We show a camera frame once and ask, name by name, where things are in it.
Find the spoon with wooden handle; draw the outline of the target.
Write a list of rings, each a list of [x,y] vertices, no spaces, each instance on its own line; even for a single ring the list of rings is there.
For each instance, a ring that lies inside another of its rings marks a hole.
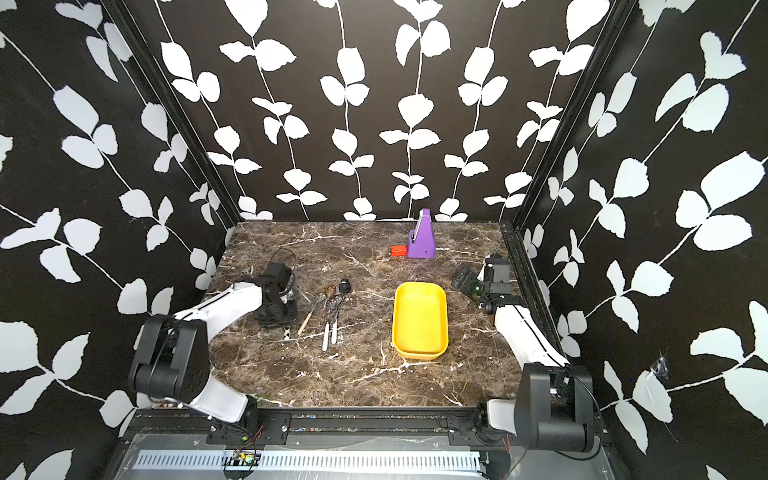
[[[302,336],[302,334],[305,331],[305,329],[306,329],[310,319],[312,318],[313,314],[315,313],[315,311],[319,307],[321,307],[325,303],[326,300],[327,300],[327,295],[326,294],[321,294],[321,295],[319,295],[319,296],[317,296],[315,298],[315,300],[311,304],[311,307],[309,309],[308,314],[306,315],[305,319],[302,321],[302,323],[301,323],[301,325],[300,325],[300,327],[299,327],[299,329],[298,329],[298,331],[296,333],[296,335],[298,337]]]

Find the yellow plastic storage box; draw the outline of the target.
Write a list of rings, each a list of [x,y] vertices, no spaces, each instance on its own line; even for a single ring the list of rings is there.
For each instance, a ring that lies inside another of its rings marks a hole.
[[[411,360],[433,361],[448,348],[447,297],[427,282],[404,282],[395,292],[392,345]]]

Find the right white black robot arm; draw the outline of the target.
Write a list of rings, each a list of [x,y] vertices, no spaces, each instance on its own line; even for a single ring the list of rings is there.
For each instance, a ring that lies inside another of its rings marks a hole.
[[[587,453],[596,443],[595,399],[588,370],[572,366],[535,323],[522,297],[513,293],[511,262],[494,254],[480,273],[458,267],[453,289],[491,315],[521,368],[513,399],[490,399],[483,423],[531,450]]]

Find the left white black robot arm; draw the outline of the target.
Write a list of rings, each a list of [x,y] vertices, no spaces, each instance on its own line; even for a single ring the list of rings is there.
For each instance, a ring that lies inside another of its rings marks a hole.
[[[212,374],[209,344],[252,314],[262,327],[290,325],[298,316],[295,274],[284,263],[234,282],[202,303],[173,315],[152,315],[142,327],[129,369],[129,386],[174,401],[242,429],[260,427],[256,401]]]

